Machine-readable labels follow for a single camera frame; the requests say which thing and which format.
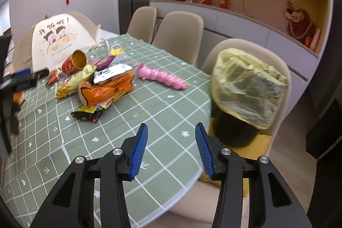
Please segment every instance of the metal screw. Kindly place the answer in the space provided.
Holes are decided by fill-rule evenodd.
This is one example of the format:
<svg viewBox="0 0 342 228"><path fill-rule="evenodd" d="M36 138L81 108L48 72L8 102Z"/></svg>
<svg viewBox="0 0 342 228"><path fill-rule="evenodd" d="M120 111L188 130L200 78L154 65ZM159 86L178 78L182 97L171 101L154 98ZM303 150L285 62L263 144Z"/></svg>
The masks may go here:
<svg viewBox="0 0 342 228"><path fill-rule="evenodd" d="M261 156L261 157L260 157L260 162L261 162L261 163L268 163L268 157L266 157L266 156Z"/></svg>
<svg viewBox="0 0 342 228"><path fill-rule="evenodd" d="M224 154L224 155L226 155L226 156L228 156L228 155L231 154L231 150L228 149L228 148L223 148L223 149L221 150L221 153Z"/></svg>
<svg viewBox="0 0 342 228"><path fill-rule="evenodd" d="M75 158L75 163L83 163L83 162L84 162L84 157L78 156L77 158Z"/></svg>
<svg viewBox="0 0 342 228"><path fill-rule="evenodd" d="M118 156L118 155L121 155L121 154L122 154L122 149L116 148L116 149L113 150L113 155Z"/></svg>

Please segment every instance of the green checkered tablecloth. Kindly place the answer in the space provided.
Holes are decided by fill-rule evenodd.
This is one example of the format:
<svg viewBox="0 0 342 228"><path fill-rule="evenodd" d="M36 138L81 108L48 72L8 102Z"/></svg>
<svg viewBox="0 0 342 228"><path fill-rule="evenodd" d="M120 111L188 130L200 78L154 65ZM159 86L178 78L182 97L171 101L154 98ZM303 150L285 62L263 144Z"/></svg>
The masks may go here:
<svg viewBox="0 0 342 228"><path fill-rule="evenodd" d="M134 90L105 110L97 124L77 121L70 112L82 106L78 95L56 101L57 84L24 93L19 113L20 134L12 136L13 152L6 161L5 186L0 194L23 227L29 227L37 210L71 161L94 159L121 147L139 125L148 125L148 142L139 175L124 182L132 227L143 227L172 207L201 174L195 125L209 127L210 76L164 50L128 34L109 39L128 56L124 63L141 62L150 68L186 80L186 90L135 78ZM104 47L87 53L88 59L107 56ZM95 181L95 226L100 227L100 180Z"/></svg>

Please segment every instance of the pink toy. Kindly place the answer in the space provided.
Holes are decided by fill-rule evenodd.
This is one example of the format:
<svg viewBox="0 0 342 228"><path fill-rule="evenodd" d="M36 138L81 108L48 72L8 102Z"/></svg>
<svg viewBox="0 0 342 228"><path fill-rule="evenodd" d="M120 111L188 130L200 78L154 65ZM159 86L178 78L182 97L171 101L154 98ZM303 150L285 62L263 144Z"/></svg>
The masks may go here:
<svg viewBox="0 0 342 228"><path fill-rule="evenodd" d="M160 83L165 84L168 87L173 87L174 89L185 89L187 88L187 84L184 80L180 78L176 78L174 75L170 75L164 71L158 71L156 69L150 69L146 65L141 64L137 71L136 75L141 78L143 81L145 79L155 81L157 80Z"/></svg>

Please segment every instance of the white cabinet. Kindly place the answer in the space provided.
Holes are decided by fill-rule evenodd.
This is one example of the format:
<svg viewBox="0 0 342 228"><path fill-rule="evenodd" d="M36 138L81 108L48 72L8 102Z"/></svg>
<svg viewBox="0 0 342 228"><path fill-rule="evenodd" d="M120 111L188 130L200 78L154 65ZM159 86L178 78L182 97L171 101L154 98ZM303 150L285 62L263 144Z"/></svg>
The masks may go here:
<svg viewBox="0 0 342 228"><path fill-rule="evenodd" d="M290 99L286 108L286 115L293 109L295 104L298 102L301 97L304 89L307 87L307 82L302 80L295 73L290 72L291 74L291 93Z"/></svg>
<svg viewBox="0 0 342 228"><path fill-rule="evenodd" d="M195 5L189 5L189 4L178 4L177 10L197 14L202 17L205 29L210 29L210 30L215 29L216 20L218 16L217 10L199 7Z"/></svg>
<svg viewBox="0 0 342 228"><path fill-rule="evenodd" d="M232 38L240 38L265 46L270 30L233 14L219 12L215 31Z"/></svg>
<svg viewBox="0 0 342 228"><path fill-rule="evenodd" d="M266 48L279 55L288 66L306 78L311 78L316 69L317 57L279 33L271 31Z"/></svg>
<svg viewBox="0 0 342 228"><path fill-rule="evenodd" d="M207 30L203 31L201 47L199 49L198 58L197 58L197 68L201 68L204 61L206 60L208 54L213 48L213 33Z"/></svg>
<svg viewBox="0 0 342 228"><path fill-rule="evenodd" d="M165 18L168 13L177 11L177 3L151 1L150 6L157 8L158 18Z"/></svg>
<svg viewBox="0 0 342 228"><path fill-rule="evenodd" d="M221 35L218 35L214 32L203 31L201 48L199 49L198 59L197 59L197 68L201 68L203 66L204 61L208 57L208 54L211 50L221 41L227 39Z"/></svg>
<svg viewBox="0 0 342 228"><path fill-rule="evenodd" d="M163 19L157 19L157 21L156 21L156 32L158 31L162 21L163 21Z"/></svg>

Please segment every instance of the beige chair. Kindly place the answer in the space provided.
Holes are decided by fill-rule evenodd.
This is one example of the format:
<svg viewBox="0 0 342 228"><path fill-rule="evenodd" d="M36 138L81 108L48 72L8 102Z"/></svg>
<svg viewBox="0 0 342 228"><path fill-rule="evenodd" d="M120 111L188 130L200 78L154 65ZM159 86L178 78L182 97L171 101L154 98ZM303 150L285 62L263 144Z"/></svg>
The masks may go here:
<svg viewBox="0 0 342 228"><path fill-rule="evenodd" d="M203 35L203 19L196 14L175 11L160 24L153 46L195 65Z"/></svg>
<svg viewBox="0 0 342 228"><path fill-rule="evenodd" d="M218 53L229 48L237 48L247 53L253 54L265 63L273 66L282 73L289 81L289 88L285 95L278 114L269 129L263 133L270 135L272 141L265 155L270 153L271 145L276 137L279 127L284 119L286 107L291 92L291 75L285 62L276 54L252 42L242 39L227 39L218 43L209 53L202 66L202 71L211 74L218 56ZM170 211L183 215L201 222L212 223L215 215L215 209L218 201L219 187L209 182L197 181L185 196L171 208ZM243 198L242 215L244 215L249 205L249 197Z"/></svg>
<svg viewBox="0 0 342 228"><path fill-rule="evenodd" d="M131 19L127 33L151 43L156 27L157 9L152 6L138 8Z"/></svg>

